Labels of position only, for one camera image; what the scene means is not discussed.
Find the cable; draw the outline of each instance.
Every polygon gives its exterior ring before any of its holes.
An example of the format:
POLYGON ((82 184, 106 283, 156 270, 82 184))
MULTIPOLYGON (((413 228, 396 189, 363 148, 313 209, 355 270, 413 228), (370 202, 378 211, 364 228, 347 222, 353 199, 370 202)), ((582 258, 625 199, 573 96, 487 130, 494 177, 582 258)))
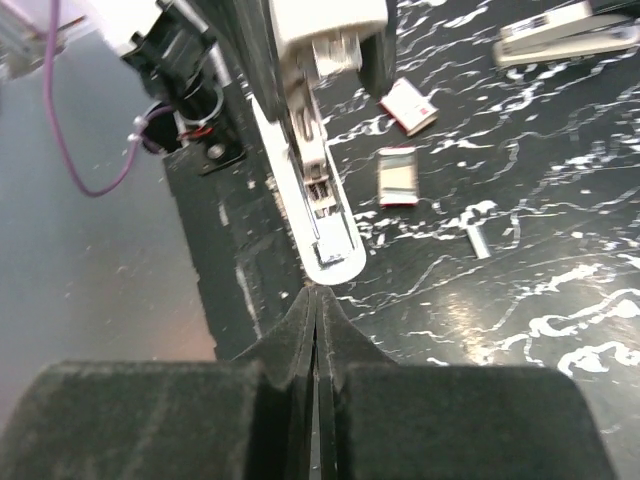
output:
POLYGON ((133 124, 135 125, 134 133, 129 136, 129 140, 131 145, 129 146, 129 151, 127 154, 127 160, 124 164, 124 167, 116 177, 116 179, 105 188, 101 190, 90 190, 80 178, 78 171, 71 159, 71 154, 69 153, 69 149, 67 148, 67 143, 64 140, 64 135, 62 134, 62 129, 60 128, 60 123, 58 122, 58 117, 55 112, 55 107, 53 104, 53 63, 56 54, 56 47, 58 44, 58 27, 60 23, 60 0, 51 0, 51 13, 49 20, 49 32, 47 33, 47 48, 44 55, 44 85, 43 85, 43 96, 44 96, 44 106, 47 113, 47 117, 49 119, 49 123, 51 124, 51 129, 53 131, 53 136, 55 137, 55 141, 60 147, 60 152, 62 154, 62 160, 64 162, 65 167, 69 171, 69 175, 71 176, 71 180, 78 187, 78 190, 83 195, 91 198, 101 197, 111 192, 114 188, 116 188, 122 180, 127 176, 131 167, 133 166, 133 161, 136 157, 136 153, 140 146, 140 142, 143 136, 143 132, 149 122, 154 118, 163 115, 165 113, 173 111, 171 107, 162 107, 147 115, 146 118, 136 117, 133 124))

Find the white stapler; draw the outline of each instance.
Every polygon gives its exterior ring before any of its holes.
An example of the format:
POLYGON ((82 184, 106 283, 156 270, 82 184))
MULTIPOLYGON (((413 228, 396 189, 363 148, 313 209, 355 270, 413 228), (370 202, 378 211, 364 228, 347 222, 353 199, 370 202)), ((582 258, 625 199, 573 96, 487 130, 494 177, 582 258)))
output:
POLYGON ((640 2, 585 0, 500 29, 498 68, 626 50, 640 40, 640 2))

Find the screw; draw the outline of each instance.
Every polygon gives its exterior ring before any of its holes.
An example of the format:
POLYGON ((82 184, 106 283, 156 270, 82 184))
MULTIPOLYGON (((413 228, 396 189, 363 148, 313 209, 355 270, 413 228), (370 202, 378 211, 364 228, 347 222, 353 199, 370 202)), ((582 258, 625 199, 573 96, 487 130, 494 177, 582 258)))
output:
POLYGON ((216 143, 215 145, 209 147, 209 150, 207 150, 207 156, 212 160, 217 160, 222 155, 224 155, 224 151, 224 145, 216 143))

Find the small box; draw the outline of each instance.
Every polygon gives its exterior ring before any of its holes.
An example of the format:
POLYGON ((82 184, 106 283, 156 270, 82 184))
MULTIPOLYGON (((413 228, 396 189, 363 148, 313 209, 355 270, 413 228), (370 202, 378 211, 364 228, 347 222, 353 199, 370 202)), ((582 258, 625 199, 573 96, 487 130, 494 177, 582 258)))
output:
POLYGON ((414 147, 382 148, 376 155, 380 205, 416 205, 420 200, 417 150, 414 147))
POLYGON ((406 78, 400 78, 380 101, 411 137, 435 122, 438 109, 422 96, 406 78))

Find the marble tabletop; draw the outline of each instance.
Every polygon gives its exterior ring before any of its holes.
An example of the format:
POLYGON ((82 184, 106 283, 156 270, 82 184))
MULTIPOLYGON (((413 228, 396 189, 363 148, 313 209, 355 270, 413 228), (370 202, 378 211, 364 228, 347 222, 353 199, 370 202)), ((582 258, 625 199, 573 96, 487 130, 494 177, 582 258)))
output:
POLYGON ((640 56, 634 48, 498 74, 498 28, 554 6, 402 0, 398 76, 440 110, 415 138, 355 79, 322 86, 369 252, 364 272, 335 291, 400 362, 529 363, 574 378, 621 478, 637 478, 640 56), (421 200, 382 210, 374 153, 402 145, 419 149, 421 200), (474 254, 472 224, 488 259, 474 254))

